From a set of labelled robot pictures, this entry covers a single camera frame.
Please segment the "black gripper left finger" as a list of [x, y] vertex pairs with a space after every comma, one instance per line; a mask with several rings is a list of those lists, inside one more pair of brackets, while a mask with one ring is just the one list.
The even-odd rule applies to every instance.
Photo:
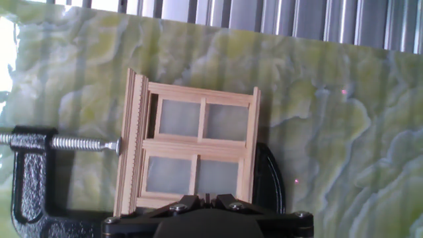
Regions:
[[144, 213], [142, 219], [162, 220], [195, 212], [206, 207], [207, 194], [184, 195], [179, 201], [157, 208], [152, 212]]

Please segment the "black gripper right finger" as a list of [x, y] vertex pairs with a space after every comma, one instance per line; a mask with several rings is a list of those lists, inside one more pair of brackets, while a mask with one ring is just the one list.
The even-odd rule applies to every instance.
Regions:
[[219, 219], [256, 219], [265, 216], [265, 209], [239, 200], [232, 194], [208, 198], [208, 213]]

